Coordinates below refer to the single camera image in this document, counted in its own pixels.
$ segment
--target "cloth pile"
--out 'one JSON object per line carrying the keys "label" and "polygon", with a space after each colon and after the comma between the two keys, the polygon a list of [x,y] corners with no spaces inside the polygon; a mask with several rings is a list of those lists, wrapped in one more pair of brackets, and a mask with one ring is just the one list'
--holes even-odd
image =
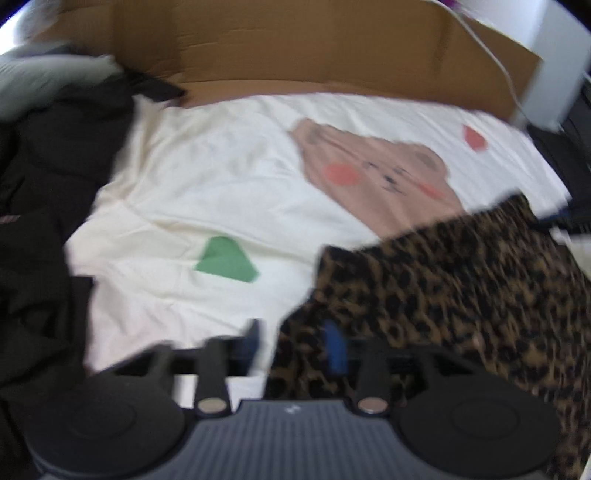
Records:
{"label": "cloth pile", "polygon": [[[523,195],[357,252],[327,247],[311,297],[282,324],[265,398],[352,397],[328,368],[324,324],[393,347],[430,343],[552,403],[547,473],[578,480],[591,453],[591,282]],[[394,398],[411,378],[392,379]]]}
{"label": "cloth pile", "polygon": [[68,87],[0,125],[0,471],[28,460],[23,409],[82,380],[92,279],[70,277],[63,244],[109,181],[134,116],[121,76]]}

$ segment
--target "gray ribbed surface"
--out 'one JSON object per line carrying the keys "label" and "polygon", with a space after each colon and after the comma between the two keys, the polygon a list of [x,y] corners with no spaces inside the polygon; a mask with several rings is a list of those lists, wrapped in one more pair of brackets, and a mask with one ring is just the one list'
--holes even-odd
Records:
{"label": "gray ribbed surface", "polygon": [[[201,422],[174,460],[138,480],[453,480],[415,458],[385,420],[341,401],[246,401]],[[543,480],[532,474],[522,480]]]}

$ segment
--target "white fabric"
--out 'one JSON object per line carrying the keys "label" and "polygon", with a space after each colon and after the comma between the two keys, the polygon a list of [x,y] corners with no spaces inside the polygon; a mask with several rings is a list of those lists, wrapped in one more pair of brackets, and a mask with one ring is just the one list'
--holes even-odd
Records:
{"label": "white fabric", "polygon": [[[524,135],[489,115],[448,106],[315,94],[180,109],[138,98],[136,115],[113,181],[67,244],[73,272],[97,280],[86,358],[93,369],[164,340],[189,347],[235,335],[256,317],[265,322],[263,372],[278,325],[313,286],[323,245],[376,242],[304,178],[288,135],[302,118],[430,147],[446,162],[449,183],[469,212],[515,190],[537,213],[567,199]],[[464,125],[483,134],[486,151],[467,145]],[[235,239],[248,254],[260,272],[254,283],[193,270],[217,235]],[[252,395],[260,395],[260,378]]]}
{"label": "white fabric", "polygon": [[581,270],[591,278],[591,236],[575,236],[567,242],[567,245]]}

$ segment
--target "red heart shape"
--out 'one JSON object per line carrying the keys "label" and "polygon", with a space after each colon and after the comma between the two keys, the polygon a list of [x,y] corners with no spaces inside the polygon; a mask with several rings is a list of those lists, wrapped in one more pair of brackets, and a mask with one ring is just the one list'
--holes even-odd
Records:
{"label": "red heart shape", "polygon": [[486,138],[467,125],[464,125],[464,138],[466,139],[466,143],[470,145],[471,149],[475,152],[480,152],[488,148]]}

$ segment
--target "pink cheek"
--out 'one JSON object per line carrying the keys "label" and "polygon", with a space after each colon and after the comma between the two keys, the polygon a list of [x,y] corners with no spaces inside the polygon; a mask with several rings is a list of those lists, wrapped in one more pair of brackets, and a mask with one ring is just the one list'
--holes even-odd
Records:
{"label": "pink cheek", "polygon": [[331,163],[324,168],[324,176],[335,185],[346,187],[357,185],[360,181],[359,172],[346,163]]}
{"label": "pink cheek", "polygon": [[430,183],[419,183],[418,188],[421,192],[434,200],[441,200],[444,197],[443,192]]}

